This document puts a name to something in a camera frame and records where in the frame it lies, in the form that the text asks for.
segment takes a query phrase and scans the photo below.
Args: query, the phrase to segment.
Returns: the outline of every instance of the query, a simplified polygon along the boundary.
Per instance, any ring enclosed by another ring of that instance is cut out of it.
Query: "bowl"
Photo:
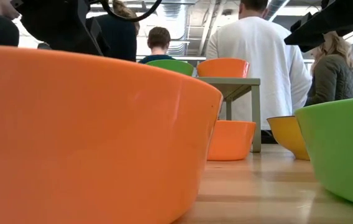
[[[245,78],[250,64],[237,58],[216,58],[201,62],[197,66],[199,77]]]
[[[251,148],[255,123],[248,121],[217,121],[208,152],[209,161],[245,159]]]
[[[178,60],[154,60],[146,63],[146,65],[164,68],[189,76],[192,76],[193,70],[195,69],[191,64]]]
[[[295,116],[267,119],[277,143],[291,151],[296,159],[310,160]]]
[[[221,101],[160,68],[0,47],[0,223],[171,223],[195,201]]]
[[[305,107],[295,114],[317,179],[353,202],[353,99]]]

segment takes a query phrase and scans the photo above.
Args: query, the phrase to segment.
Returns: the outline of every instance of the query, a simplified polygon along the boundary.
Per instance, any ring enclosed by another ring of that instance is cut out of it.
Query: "blonde hair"
[[[113,11],[115,14],[125,18],[137,17],[137,14],[133,10],[128,8],[122,1],[112,0],[112,4],[113,4]],[[139,22],[135,22],[134,24],[135,24],[136,35],[138,35],[139,29],[140,29]]]
[[[325,36],[326,41],[314,49],[314,63],[312,73],[316,64],[327,55],[338,54],[344,58],[348,67],[353,71],[352,46],[344,38],[338,36],[337,32],[329,32]]]

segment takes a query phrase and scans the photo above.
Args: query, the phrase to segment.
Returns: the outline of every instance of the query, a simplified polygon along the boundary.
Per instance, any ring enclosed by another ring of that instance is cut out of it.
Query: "table leg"
[[[232,120],[232,99],[226,99],[226,120]]]
[[[251,97],[252,121],[257,123],[254,134],[254,142],[252,145],[252,152],[261,152],[261,110],[258,85],[251,86]]]

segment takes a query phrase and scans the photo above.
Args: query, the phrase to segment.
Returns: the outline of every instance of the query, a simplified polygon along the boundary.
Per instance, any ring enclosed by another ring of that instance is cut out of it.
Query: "black cable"
[[[129,21],[129,22],[139,22],[141,20],[144,20],[146,18],[148,18],[154,11],[156,11],[156,9],[158,8],[158,6],[162,3],[162,0],[156,0],[156,2],[153,4],[153,6],[147,11],[145,12],[145,14],[135,17],[135,18],[125,18],[119,15],[116,15],[114,12],[112,12],[112,10],[110,9],[109,3],[107,0],[99,0],[99,2],[102,4],[103,9],[110,15],[115,17],[116,19],[120,19],[122,21]]]

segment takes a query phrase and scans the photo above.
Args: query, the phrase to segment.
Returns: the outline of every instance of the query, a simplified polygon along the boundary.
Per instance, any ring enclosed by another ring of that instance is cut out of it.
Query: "gray table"
[[[226,119],[232,120],[232,102],[251,91],[252,121],[257,123],[252,152],[261,152],[261,111],[259,98],[259,78],[198,78],[217,88],[226,102]]]

